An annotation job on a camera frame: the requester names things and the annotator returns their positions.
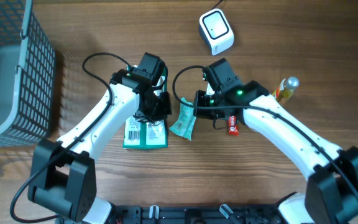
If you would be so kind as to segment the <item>yellow oil bottle silver cap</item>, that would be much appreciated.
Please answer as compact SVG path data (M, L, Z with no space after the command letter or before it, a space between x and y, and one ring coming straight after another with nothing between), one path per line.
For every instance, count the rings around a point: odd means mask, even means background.
M280 105L284 105L293 96L299 85L300 81L297 77L284 78L272 95Z

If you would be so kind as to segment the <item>red white tube packet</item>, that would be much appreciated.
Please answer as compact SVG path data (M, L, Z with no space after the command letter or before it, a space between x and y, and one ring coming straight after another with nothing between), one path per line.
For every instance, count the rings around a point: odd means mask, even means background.
M236 116L230 116L227 121L227 133L233 136L239 135L237 118Z

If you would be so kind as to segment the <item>green 3M gloves packet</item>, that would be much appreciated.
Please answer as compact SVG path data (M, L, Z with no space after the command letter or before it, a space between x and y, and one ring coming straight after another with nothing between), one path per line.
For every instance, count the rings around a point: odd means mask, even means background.
M167 147L167 129L165 120L154 123L138 122L133 116L125 122L124 149L160 149Z

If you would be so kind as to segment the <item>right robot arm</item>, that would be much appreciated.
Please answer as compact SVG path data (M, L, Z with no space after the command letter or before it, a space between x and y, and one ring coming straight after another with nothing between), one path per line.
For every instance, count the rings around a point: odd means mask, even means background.
M202 68L213 90L197 91L195 115L235 116L286 155L307 181L306 192L278 204L286 223L349 223L358 216L358 148L343 150L288 113L258 82L242 83L222 58Z

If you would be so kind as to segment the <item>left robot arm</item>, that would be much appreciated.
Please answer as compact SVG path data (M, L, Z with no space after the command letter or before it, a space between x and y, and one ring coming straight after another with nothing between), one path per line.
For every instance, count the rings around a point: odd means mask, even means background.
M114 205L97 196L95 165L116 131L133 117L154 123L171 115L164 86L167 71L158 56L145 53L140 63L112 74L106 96L57 141L41 140L32 157L30 177L22 186L29 201L75 223L120 223Z

